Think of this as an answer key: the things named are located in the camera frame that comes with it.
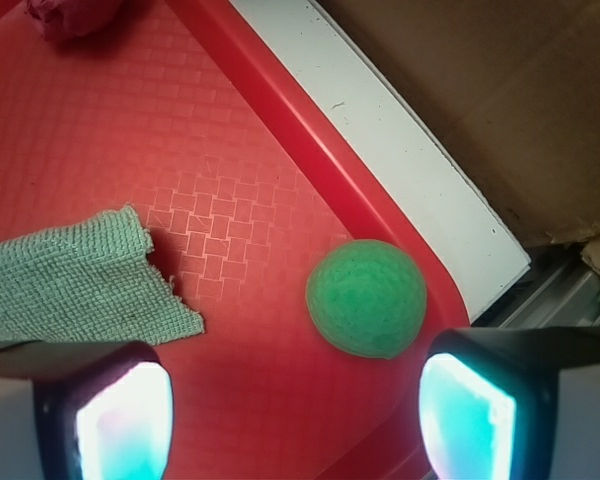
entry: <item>green towel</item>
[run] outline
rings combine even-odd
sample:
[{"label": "green towel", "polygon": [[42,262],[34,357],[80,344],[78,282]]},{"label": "green towel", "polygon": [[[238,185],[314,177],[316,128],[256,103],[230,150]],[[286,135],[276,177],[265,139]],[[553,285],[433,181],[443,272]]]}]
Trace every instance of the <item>green towel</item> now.
[{"label": "green towel", "polygon": [[202,317],[149,265],[152,250],[129,206],[0,243],[0,341],[156,345],[202,333]]}]

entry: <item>textured tray surface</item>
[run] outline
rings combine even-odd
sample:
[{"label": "textured tray surface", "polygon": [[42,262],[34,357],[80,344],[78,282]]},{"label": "textured tray surface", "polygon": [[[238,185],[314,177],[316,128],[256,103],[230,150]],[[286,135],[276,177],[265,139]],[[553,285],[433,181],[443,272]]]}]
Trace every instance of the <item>textured tray surface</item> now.
[{"label": "textured tray surface", "polygon": [[169,478],[309,477],[413,382],[414,355],[324,342],[311,268],[349,233],[162,1],[54,47],[0,20],[0,241],[130,202],[208,333],[159,348],[176,398]]}]

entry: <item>red plastic tray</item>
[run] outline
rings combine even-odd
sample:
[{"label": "red plastic tray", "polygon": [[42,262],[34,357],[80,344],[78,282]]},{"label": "red plastic tray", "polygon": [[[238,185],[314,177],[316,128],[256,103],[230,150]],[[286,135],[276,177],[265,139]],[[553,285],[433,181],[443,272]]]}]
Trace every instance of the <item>red plastic tray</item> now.
[{"label": "red plastic tray", "polygon": [[[417,377],[432,337],[468,324],[462,300],[240,15],[135,0],[53,46],[13,5],[0,0],[0,241],[131,202],[206,319],[158,348],[176,399],[167,478],[422,476]],[[352,237],[399,246],[427,280],[423,330],[392,361],[334,349],[304,304],[313,266]]]}]

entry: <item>green ball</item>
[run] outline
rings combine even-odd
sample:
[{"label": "green ball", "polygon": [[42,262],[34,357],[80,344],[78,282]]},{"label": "green ball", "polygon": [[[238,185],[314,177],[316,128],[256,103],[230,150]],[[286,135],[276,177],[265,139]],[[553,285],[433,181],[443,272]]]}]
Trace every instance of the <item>green ball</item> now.
[{"label": "green ball", "polygon": [[329,343],[352,355],[389,359],[418,335],[427,288],[402,250],[356,240],[315,268],[306,299],[313,323]]}]

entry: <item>cloth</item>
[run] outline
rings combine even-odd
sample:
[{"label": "cloth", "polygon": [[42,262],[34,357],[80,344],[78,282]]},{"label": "cloth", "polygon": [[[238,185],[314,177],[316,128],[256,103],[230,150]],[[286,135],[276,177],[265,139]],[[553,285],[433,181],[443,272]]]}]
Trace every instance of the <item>cloth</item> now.
[{"label": "cloth", "polygon": [[130,206],[0,243],[0,341],[143,340],[204,331],[147,261],[149,232]]}]

